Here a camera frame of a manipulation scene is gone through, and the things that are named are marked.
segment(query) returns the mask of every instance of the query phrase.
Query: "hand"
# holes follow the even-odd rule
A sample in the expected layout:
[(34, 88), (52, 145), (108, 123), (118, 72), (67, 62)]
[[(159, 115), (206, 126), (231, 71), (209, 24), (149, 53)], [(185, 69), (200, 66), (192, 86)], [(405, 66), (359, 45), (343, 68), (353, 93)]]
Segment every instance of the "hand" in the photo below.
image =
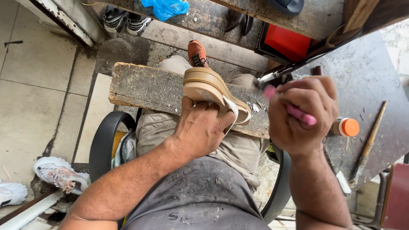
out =
[[(336, 100), (337, 89), (331, 77), (312, 76), (286, 83), (270, 98), (271, 140), (292, 158), (321, 153), (322, 140), (338, 116)], [(317, 123), (310, 126), (289, 115), (286, 105), (298, 106)]]
[(208, 102), (194, 102), (184, 96), (180, 120), (174, 134), (170, 136), (182, 148), (180, 157), (191, 160), (214, 152), (222, 142), (223, 130), (234, 122), (234, 113), (229, 111), (217, 117), (220, 106)]

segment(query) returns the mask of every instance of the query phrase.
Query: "white sneaker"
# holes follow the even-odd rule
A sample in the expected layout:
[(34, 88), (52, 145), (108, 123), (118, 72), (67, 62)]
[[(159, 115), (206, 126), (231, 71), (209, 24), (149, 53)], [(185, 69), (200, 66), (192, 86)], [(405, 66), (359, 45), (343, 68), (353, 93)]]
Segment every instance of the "white sneaker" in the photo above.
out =
[(34, 164), (34, 172), (43, 181), (60, 187), (67, 194), (81, 195), (89, 186), (88, 173), (76, 173), (71, 165), (57, 157), (42, 157)]
[(0, 207), (18, 205), (27, 198), (28, 189), (20, 183), (1, 183), (0, 180)]

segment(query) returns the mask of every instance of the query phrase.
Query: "black shoelace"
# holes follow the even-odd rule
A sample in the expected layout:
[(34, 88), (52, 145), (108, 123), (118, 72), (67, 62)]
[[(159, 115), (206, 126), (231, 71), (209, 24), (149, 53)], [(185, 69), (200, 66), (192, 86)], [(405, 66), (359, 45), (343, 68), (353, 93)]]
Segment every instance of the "black shoelace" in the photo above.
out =
[(207, 59), (200, 58), (200, 54), (195, 54), (194, 56), (192, 56), (192, 61), (194, 67), (204, 67)]

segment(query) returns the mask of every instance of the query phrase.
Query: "glue bottle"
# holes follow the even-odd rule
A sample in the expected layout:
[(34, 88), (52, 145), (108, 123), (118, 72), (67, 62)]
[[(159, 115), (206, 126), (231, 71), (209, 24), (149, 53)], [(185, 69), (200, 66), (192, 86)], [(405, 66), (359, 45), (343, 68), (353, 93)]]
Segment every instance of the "glue bottle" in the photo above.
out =
[(338, 118), (332, 124), (331, 131), (336, 135), (353, 137), (359, 132), (359, 124), (352, 118)]

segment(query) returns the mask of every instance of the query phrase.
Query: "pink tool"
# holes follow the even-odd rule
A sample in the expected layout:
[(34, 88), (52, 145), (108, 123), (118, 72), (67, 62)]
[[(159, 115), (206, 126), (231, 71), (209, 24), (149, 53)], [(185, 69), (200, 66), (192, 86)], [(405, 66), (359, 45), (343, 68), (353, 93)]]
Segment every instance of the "pink tool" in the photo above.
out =
[[(276, 93), (276, 88), (272, 85), (267, 85), (263, 91), (263, 97), (269, 100), (271, 97), (274, 96)], [(317, 122), (314, 116), (303, 112), (298, 107), (293, 105), (286, 105), (287, 106), (287, 113), (292, 115), (293, 117), (301, 120), (302, 122), (306, 123), (307, 125), (314, 125)]]

